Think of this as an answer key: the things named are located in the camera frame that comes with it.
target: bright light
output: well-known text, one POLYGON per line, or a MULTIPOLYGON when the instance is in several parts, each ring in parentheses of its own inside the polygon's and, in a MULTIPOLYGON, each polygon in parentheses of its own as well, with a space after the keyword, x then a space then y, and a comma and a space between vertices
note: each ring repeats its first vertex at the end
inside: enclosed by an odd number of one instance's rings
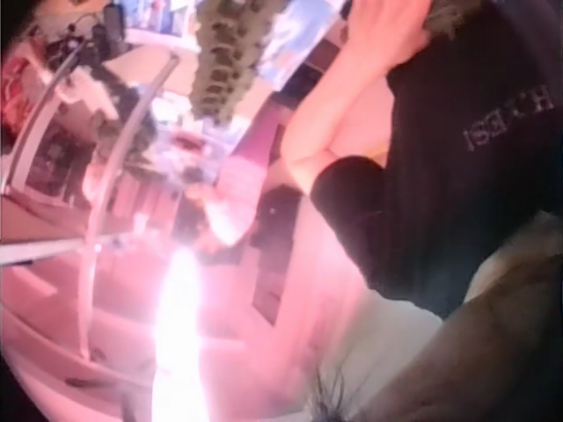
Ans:
POLYGON ((188 250, 176 250, 157 313, 152 422, 209 421, 199 371, 199 305, 200 277, 195 257, 188 250))

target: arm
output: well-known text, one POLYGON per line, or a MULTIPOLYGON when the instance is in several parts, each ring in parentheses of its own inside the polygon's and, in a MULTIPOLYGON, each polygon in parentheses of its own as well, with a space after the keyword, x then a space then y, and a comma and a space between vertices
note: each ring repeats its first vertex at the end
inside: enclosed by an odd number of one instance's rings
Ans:
POLYGON ((376 71, 358 69, 355 51, 344 47, 286 128, 281 156, 305 193, 311 192, 319 173, 338 159, 331 144, 342 118, 373 79, 385 73, 383 66, 376 71))
POLYGON ((331 144, 342 117, 362 91, 428 44, 422 29, 430 0, 355 0, 349 39, 286 128, 281 156, 306 192, 337 156, 331 144))

